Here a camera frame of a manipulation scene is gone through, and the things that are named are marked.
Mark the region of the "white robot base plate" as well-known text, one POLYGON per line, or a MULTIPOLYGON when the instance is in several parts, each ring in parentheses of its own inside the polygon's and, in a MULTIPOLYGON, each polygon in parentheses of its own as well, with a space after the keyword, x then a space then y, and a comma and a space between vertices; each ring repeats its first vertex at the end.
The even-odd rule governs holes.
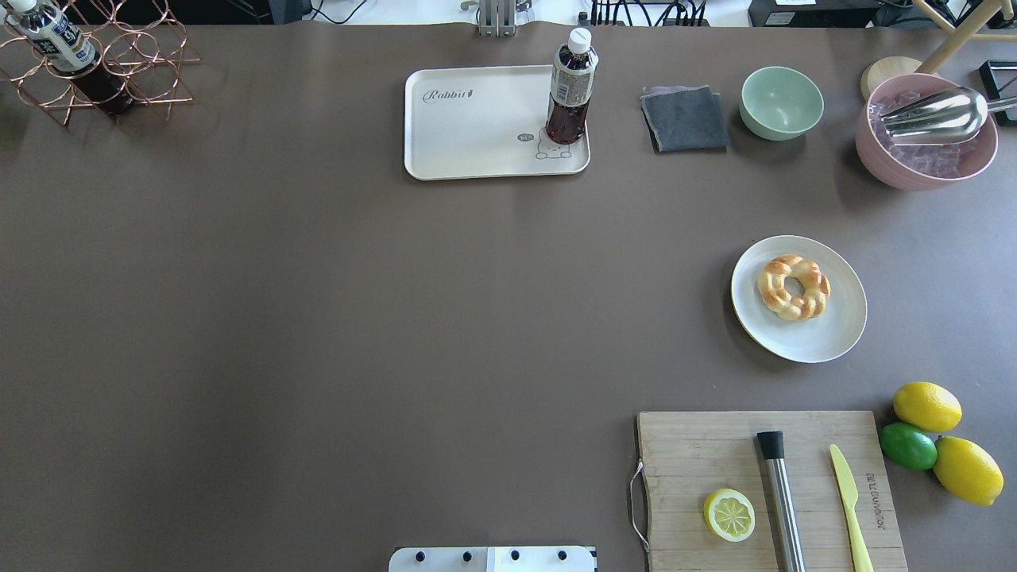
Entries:
POLYGON ((597 571, 594 547, 578 544, 492 547, 403 547, 388 571, 597 571))

